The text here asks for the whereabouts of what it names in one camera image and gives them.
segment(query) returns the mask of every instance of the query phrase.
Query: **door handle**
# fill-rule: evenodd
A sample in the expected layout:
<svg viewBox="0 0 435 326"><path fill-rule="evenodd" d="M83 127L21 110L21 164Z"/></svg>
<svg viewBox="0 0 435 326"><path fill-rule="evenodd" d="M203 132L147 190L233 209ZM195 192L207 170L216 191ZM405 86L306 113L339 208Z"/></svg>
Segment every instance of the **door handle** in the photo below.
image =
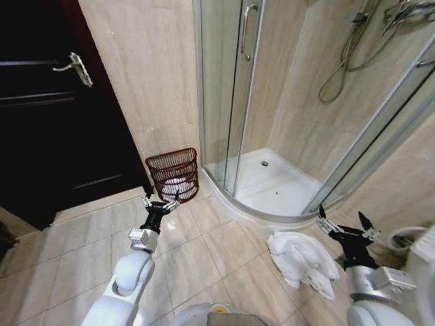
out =
<svg viewBox="0 0 435 326"><path fill-rule="evenodd" d="M246 7L245 15L243 17L243 28L242 28L242 45L241 45L241 53L245 61L250 61L251 56L246 55L245 53L245 43L246 43L246 30L247 30L247 19L249 17L249 14L251 13L251 10L258 11L258 5L256 3L251 3Z"/></svg>
<svg viewBox="0 0 435 326"><path fill-rule="evenodd" d="M420 61L415 66L417 68L424 68L424 67L435 66L435 60L432 60L432 61Z"/></svg>
<svg viewBox="0 0 435 326"><path fill-rule="evenodd" d="M74 52L71 52L71 54L69 55L69 58L71 59L71 63L69 65L67 65L63 68L54 68L53 67L53 71L62 72L62 71L66 71L66 70L75 68L82 83L88 87L92 87L93 82L88 74L88 71L86 70L85 66L83 65L83 62L82 62L82 59L80 58L80 56L78 56Z"/></svg>

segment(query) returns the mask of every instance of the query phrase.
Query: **door lever handle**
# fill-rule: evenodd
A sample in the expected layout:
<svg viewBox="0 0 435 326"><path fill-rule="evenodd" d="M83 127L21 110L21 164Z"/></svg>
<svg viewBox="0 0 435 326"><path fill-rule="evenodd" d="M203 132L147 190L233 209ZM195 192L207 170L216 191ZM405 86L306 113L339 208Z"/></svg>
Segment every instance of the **door lever handle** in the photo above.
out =
<svg viewBox="0 0 435 326"><path fill-rule="evenodd" d="M66 70L75 68L82 83L88 87L92 87L93 82L88 74L88 71L86 70L86 67L83 65L83 62L82 62L82 59L80 58L80 56L78 56L74 52L71 52L71 54L69 55L69 58L71 59L71 63L69 63L69 65L67 65L63 68L54 68L53 67L52 68L53 71L62 72L62 71L66 71Z"/></svg>

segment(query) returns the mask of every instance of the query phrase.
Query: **shower faucet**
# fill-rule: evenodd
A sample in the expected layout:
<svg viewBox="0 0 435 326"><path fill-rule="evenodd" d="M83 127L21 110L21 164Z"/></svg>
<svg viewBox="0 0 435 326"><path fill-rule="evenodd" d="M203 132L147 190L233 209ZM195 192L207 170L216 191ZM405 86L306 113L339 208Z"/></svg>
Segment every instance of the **shower faucet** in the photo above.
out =
<svg viewBox="0 0 435 326"><path fill-rule="evenodd" d="M386 9L383 19L387 26L382 35L394 27L414 19L432 22L435 20L435 2L406 0Z"/></svg>

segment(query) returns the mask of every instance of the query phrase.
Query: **shower door handle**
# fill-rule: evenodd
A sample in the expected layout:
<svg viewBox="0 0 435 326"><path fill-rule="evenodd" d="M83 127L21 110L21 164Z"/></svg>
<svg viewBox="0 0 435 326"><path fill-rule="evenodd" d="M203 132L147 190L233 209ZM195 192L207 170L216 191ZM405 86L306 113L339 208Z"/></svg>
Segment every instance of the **shower door handle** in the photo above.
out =
<svg viewBox="0 0 435 326"><path fill-rule="evenodd" d="M249 14L251 13L251 10L258 11L258 5L256 3L254 3L254 2L251 3L250 5L248 5L246 10L245 10L245 15L243 17L241 53L242 53L242 56L245 59L245 61L250 61L251 60L251 56L250 55L246 55L246 53L245 53L247 19L249 17Z"/></svg>
<svg viewBox="0 0 435 326"><path fill-rule="evenodd" d="M415 66L417 68L424 68L424 67L435 66L435 60L432 60L432 61L420 61Z"/></svg>

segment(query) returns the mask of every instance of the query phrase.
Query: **glass shower door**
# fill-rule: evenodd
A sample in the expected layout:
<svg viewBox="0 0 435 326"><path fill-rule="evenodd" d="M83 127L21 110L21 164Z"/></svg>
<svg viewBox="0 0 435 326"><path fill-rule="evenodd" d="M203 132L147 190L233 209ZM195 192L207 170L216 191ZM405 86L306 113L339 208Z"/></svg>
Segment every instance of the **glass shower door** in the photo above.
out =
<svg viewBox="0 0 435 326"><path fill-rule="evenodd" d="M261 1L201 0L203 164L234 191Z"/></svg>
<svg viewBox="0 0 435 326"><path fill-rule="evenodd" d="M249 104L249 91L251 89L252 73L254 69L261 9L262 0L244 0L242 2L239 51L237 52L236 74L234 78L226 179L224 185L224 188L231 195L234 195L235 192L241 148L243 145L243 133Z"/></svg>

